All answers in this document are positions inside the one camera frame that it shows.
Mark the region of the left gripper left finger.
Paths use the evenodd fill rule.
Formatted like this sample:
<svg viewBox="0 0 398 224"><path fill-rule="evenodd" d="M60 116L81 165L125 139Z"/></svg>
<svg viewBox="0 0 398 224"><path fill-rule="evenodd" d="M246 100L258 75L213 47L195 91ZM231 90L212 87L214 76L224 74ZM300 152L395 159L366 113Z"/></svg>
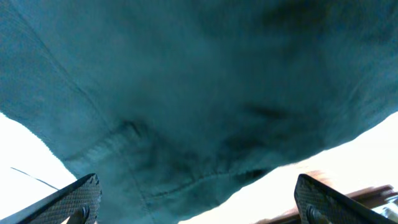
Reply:
<svg viewBox="0 0 398 224"><path fill-rule="evenodd" d="M38 202L6 217L1 224L59 224L81 211L86 224L95 224L102 198L100 180L88 174Z"/></svg>

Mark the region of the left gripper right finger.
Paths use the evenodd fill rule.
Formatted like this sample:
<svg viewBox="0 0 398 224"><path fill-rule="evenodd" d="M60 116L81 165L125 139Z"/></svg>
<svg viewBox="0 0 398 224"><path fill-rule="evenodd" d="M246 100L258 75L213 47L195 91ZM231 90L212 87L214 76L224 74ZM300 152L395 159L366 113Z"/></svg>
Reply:
<svg viewBox="0 0 398 224"><path fill-rule="evenodd" d="M396 224L307 174L294 190L302 224Z"/></svg>

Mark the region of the black shorts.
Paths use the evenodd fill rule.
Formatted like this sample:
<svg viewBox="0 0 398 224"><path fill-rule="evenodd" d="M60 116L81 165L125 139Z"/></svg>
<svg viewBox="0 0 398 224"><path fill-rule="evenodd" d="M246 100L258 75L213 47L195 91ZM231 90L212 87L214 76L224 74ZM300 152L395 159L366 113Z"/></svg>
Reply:
<svg viewBox="0 0 398 224"><path fill-rule="evenodd" d="M177 223L397 111L397 1L3 0L1 111Z"/></svg>

